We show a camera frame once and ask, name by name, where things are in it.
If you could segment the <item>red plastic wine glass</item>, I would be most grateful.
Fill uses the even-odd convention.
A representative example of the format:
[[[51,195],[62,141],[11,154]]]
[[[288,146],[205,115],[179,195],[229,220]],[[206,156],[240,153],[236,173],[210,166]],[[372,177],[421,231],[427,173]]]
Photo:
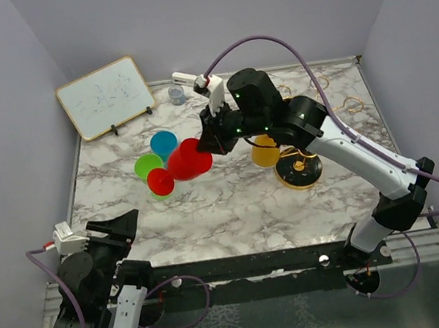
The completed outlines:
[[[213,158],[208,152],[199,152],[200,140],[187,138],[171,153],[166,168],[154,168],[147,176],[147,184],[153,194],[171,194],[175,183],[196,179],[212,168]]]

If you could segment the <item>blue plastic wine glass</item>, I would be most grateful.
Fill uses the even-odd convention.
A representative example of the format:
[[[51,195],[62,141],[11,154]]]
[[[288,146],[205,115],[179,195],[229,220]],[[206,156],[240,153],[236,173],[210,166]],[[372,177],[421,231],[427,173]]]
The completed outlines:
[[[161,161],[166,164],[173,151],[177,148],[177,137],[170,131],[156,132],[150,140],[150,148],[154,154],[161,158]]]

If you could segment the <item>orange plastic wine glass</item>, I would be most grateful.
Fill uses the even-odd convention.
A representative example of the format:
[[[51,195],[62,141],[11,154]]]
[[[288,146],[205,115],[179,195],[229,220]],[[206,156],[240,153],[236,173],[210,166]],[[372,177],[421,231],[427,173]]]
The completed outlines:
[[[279,148],[268,135],[257,136],[251,150],[252,162],[262,168],[275,166],[280,157]]]

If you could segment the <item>green plastic wine glass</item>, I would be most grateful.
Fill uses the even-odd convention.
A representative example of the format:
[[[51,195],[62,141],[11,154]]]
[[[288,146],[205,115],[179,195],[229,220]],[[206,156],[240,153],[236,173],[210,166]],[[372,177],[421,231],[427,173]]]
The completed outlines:
[[[139,157],[135,162],[134,170],[156,199],[165,199],[172,194],[175,180],[164,168],[164,162],[158,155],[151,153]]]

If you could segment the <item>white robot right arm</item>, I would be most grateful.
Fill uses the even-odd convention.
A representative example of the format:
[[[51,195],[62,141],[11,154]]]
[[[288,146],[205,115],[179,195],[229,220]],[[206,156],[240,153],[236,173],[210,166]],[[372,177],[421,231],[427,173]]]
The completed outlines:
[[[327,157],[377,188],[378,205],[353,225],[345,241],[350,266],[364,267],[390,233],[409,230],[421,216],[435,167],[430,158],[390,152],[308,96],[284,99],[265,71],[245,68],[226,81],[199,75],[193,90],[208,99],[199,114],[199,152],[225,156],[239,139],[265,135],[278,146]]]

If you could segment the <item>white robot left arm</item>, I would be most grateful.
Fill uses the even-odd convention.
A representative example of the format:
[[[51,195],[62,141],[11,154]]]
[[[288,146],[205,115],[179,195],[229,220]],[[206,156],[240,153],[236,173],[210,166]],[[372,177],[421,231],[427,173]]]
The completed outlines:
[[[138,211],[90,221],[88,237],[58,223],[52,245],[65,258],[55,279],[62,295],[53,328],[137,328],[155,279],[149,261],[128,259],[136,239]]]

